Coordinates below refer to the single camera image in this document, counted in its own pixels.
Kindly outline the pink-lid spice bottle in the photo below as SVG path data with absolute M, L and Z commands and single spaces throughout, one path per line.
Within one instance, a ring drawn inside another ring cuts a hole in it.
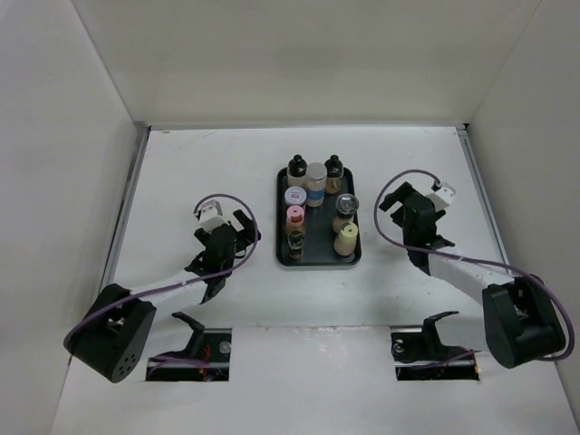
M 292 232 L 305 233 L 305 210 L 300 206 L 291 206 L 286 210 L 285 235 Z

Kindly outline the small dark pepper jar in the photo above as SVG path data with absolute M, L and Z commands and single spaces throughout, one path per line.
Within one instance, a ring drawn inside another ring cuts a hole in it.
M 305 233 L 300 230 L 290 232 L 287 236 L 287 244 L 289 256 L 295 260 L 301 259 L 304 254 Z

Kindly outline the grey-lid grinder bottle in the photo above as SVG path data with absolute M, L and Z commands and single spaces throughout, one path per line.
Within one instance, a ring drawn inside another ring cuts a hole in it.
M 359 208 L 359 200 L 353 194 L 342 194 L 335 201 L 336 214 L 333 218 L 332 229 L 338 234 L 341 228 L 348 223 L 353 223 L 354 215 Z

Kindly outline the white-lid red-label spice jar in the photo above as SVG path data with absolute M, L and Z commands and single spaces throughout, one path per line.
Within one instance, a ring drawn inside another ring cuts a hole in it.
M 307 194 L 302 187 L 291 186 L 285 190 L 284 201 L 288 208 L 294 206 L 305 208 L 306 200 Z

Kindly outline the black-cap bottle brown spice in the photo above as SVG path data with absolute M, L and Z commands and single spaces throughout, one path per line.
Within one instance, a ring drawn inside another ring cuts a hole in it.
M 324 163 L 326 168 L 325 193 L 328 195 L 337 194 L 342 188 L 343 164 L 338 155 L 331 155 Z

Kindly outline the yellow-lid spice bottle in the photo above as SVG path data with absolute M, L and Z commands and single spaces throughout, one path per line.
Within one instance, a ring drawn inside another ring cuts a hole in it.
M 353 222 L 345 223 L 336 235 L 333 249 L 339 256 L 349 256 L 354 252 L 359 229 Z

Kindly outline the black-cap bottle white powder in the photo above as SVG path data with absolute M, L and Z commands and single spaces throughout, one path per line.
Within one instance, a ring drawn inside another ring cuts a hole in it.
M 300 155 L 295 154 L 286 168 L 287 186 L 304 188 L 308 163 Z

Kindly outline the silver-lid jar white beads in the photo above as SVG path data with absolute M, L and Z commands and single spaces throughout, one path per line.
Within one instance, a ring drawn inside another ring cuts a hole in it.
M 310 208 L 320 207 L 324 202 L 327 177 L 326 166 L 321 162 L 314 162 L 306 169 L 306 204 Z

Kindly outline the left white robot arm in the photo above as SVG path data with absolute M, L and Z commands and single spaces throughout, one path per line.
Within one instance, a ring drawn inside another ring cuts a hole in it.
M 83 319 L 65 336 L 65 350 L 109 382 L 125 380 L 143 354 L 157 313 L 149 296 L 166 295 L 201 283 L 205 286 L 201 302 L 206 303 L 254 253 L 261 239 L 255 215 L 250 210 L 237 209 L 233 216 L 240 229 L 223 221 L 211 229 L 196 230 L 195 236 L 204 249 L 185 268 L 194 275 L 190 280 L 140 293 L 115 283 L 106 285 Z

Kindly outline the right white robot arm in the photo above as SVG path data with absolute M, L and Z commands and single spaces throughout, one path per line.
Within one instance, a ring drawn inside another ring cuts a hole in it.
M 505 368 L 531 361 L 558 361 L 575 347 L 575 332 L 564 307 L 536 276 L 511 265 L 464 256 L 441 236 L 437 223 L 456 196 L 440 181 L 423 194 L 403 182 L 383 189 L 375 211 L 389 212 L 401 229 L 403 248 L 425 275 L 452 285 L 480 303 L 488 350 Z

